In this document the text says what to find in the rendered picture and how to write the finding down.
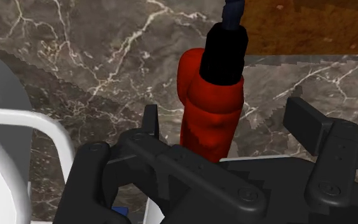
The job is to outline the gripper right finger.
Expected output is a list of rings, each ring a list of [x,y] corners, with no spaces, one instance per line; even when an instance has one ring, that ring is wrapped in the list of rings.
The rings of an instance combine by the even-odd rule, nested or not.
[[[348,207],[358,170],[358,124],[322,114],[300,97],[287,99],[284,127],[317,158],[305,188],[310,207]]]

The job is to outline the small blue object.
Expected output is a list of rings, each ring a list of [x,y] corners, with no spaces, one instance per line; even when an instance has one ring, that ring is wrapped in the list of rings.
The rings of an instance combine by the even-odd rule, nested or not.
[[[124,216],[128,215],[128,208],[127,207],[120,207],[120,206],[113,206],[111,208],[113,211],[116,211],[117,213],[120,213]]]

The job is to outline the grey round object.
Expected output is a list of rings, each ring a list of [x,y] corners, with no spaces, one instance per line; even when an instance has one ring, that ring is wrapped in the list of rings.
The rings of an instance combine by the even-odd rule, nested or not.
[[[11,69],[0,60],[0,108],[32,109],[23,85]],[[17,166],[22,179],[29,180],[32,128],[0,125],[0,144]]]

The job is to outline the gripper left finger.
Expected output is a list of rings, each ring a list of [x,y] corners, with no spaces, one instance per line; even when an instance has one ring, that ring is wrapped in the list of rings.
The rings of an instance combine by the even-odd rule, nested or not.
[[[142,126],[81,146],[53,224],[131,224],[113,209],[121,186],[133,183],[162,210],[160,224],[254,224],[266,215],[256,186],[179,145],[159,139],[158,109],[144,109]]]

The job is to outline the white tubular frame object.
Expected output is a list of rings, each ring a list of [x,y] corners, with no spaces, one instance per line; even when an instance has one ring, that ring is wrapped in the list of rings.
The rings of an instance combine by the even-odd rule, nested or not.
[[[0,125],[30,127],[49,136],[57,149],[62,174],[67,181],[74,161],[74,147],[59,122],[33,111],[0,109]],[[0,224],[51,224],[31,220],[30,188],[0,143]]]

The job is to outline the red bottle with black cap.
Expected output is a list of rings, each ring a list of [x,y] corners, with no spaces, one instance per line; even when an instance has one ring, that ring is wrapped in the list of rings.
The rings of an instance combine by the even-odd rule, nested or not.
[[[207,33],[205,46],[185,51],[178,64],[180,144],[211,162],[228,156],[244,106],[244,5],[245,0],[225,0],[222,21]]]

